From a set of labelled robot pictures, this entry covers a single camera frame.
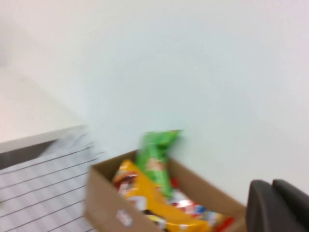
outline green snack bag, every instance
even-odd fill
[[[145,133],[136,157],[136,165],[161,187],[161,192],[168,199],[172,196],[172,187],[166,169],[167,151],[180,132],[180,130],[169,130]]]

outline white table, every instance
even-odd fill
[[[0,69],[0,153],[58,139],[83,125],[31,79]]]

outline chip bag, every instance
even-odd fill
[[[206,221],[168,205],[153,183],[130,160],[124,160],[112,180],[118,192],[165,232],[207,232]]]
[[[171,179],[171,185],[173,187],[173,197],[169,200],[169,204],[183,210],[193,218],[207,221],[212,232],[222,232],[233,224],[234,219],[232,217],[208,210],[189,199],[179,190],[176,178]]]
[[[136,156],[136,165],[161,187],[163,195],[168,199],[172,197],[172,188],[166,170],[167,150],[180,132],[180,130],[170,130],[145,133]]]

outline yellow snack bag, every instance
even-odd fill
[[[165,232],[207,232],[208,222],[168,205],[157,184],[130,160],[124,160],[112,180],[118,192]]]

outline open cardboard box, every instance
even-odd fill
[[[125,159],[134,161],[136,151],[95,164],[86,187],[84,216],[100,232],[162,232],[153,222],[111,184]],[[168,163],[169,175],[177,177],[180,189],[192,200],[210,210],[233,216],[236,222],[227,232],[246,232],[245,207],[174,159]]]

